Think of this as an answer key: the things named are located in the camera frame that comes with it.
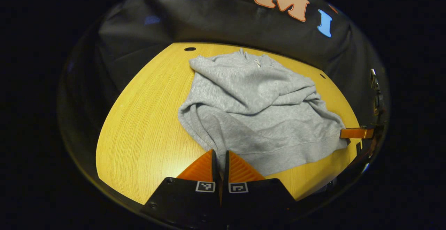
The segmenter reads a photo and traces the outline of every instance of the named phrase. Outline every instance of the table surface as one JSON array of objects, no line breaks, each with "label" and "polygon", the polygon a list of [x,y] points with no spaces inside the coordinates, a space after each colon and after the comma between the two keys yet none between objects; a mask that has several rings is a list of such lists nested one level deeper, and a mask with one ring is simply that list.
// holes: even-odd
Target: table surface
[{"label": "table surface", "polygon": [[[187,52],[184,50],[187,47],[196,50]],[[194,79],[189,59],[239,49],[240,46],[214,43],[173,43],[148,62],[118,97],[102,127],[96,149],[99,178],[126,197],[144,204],[165,177],[178,176],[204,154],[177,118],[178,108],[186,100]],[[243,49],[254,55],[269,55],[311,78],[328,110],[338,114],[347,128],[359,127],[349,103],[323,71],[274,53]],[[352,162],[361,139],[351,141],[346,149],[322,160],[266,178],[279,178],[293,197],[300,200],[330,182]]]}]

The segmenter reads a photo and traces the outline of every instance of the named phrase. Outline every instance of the wooden table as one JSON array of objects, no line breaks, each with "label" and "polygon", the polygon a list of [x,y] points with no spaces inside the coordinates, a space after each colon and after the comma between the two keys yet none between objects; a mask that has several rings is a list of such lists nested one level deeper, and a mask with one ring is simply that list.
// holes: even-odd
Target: wooden table
[{"label": "wooden table", "polygon": [[[196,50],[187,52],[184,50],[187,47]],[[186,100],[194,79],[189,59],[228,54],[239,48],[213,43],[173,43],[148,62],[118,97],[102,127],[96,150],[99,178],[144,204],[165,177],[176,177],[204,154],[177,118],[178,108]],[[347,100],[323,71],[273,53],[244,50],[269,55],[311,78],[328,110],[338,114],[347,128],[359,127]],[[295,199],[302,199],[341,173],[356,157],[355,146],[360,141],[352,139],[346,149],[322,160],[266,178],[279,178]]]}]

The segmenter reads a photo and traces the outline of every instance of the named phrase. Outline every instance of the orange letter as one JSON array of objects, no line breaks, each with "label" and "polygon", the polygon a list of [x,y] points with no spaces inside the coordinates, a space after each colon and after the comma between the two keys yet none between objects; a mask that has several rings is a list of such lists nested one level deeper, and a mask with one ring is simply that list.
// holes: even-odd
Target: orange letter
[{"label": "orange letter", "polygon": [[[272,2],[272,0],[254,0],[258,5],[265,6],[268,8],[274,8],[276,5]],[[308,0],[276,0],[277,5],[279,6],[280,11],[285,11],[290,6],[293,6],[288,14],[295,19],[305,22],[305,10],[306,6],[309,3]]]}]

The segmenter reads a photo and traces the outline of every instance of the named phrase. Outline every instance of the dark background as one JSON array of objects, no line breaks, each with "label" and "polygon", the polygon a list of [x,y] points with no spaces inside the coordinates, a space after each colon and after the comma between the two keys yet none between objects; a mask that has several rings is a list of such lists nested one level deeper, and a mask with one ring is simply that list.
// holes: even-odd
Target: dark background
[{"label": "dark background", "polygon": [[[56,122],[57,82],[66,57],[87,27],[120,1],[5,2],[6,52],[11,53],[3,71],[8,228],[155,229],[81,175]],[[444,96],[436,77],[445,68],[436,58],[444,54],[444,7],[436,5],[441,0],[327,1],[362,28],[381,55],[392,117],[384,147],[360,181],[293,228],[444,228],[444,139],[438,136],[444,133],[428,135],[441,126]]]}]

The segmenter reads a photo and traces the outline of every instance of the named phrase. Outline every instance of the blue letter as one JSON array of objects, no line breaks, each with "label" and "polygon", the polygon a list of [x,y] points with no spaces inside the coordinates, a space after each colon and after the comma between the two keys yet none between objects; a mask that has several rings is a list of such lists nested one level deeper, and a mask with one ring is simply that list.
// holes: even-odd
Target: blue letter
[{"label": "blue letter", "polygon": [[320,9],[319,13],[321,14],[321,25],[319,25],[317,29],[325,36],[331,38],[330,23],[333,19],[327,13],[321,11]]}]

